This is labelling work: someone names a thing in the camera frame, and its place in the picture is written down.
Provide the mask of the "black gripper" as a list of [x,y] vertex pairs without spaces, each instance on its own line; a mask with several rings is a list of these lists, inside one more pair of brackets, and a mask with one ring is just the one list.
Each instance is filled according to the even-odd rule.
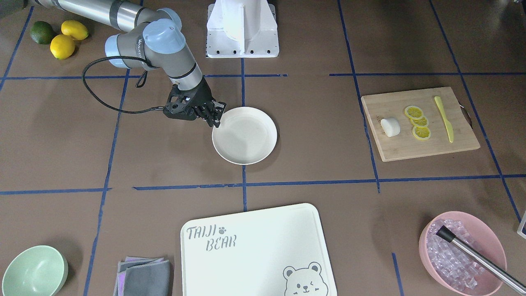
[[180,90],[178,84],[173,84],[173,92],[178,92],[192,98],[192,105],[199,118],[208,122],[210,127],[219,127],[220,120],[226,108],[226,103],[216,101],[205,78],[190,90]]

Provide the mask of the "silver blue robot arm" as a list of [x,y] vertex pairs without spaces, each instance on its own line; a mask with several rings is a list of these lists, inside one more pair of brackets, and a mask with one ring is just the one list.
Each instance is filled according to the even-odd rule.
[[142,68],[142,81],[148,71],[162,69],[173,84],[165,105],[139,113],[162,111],[167,118],[201,118],[210,127],[220,126],[226,104],[213,98],[182,33],[182,21],[172,9],[153,11],[125,0],[25,0],[24,5],[58,8],[121,30],[106,40],[106,57],[96,62]]

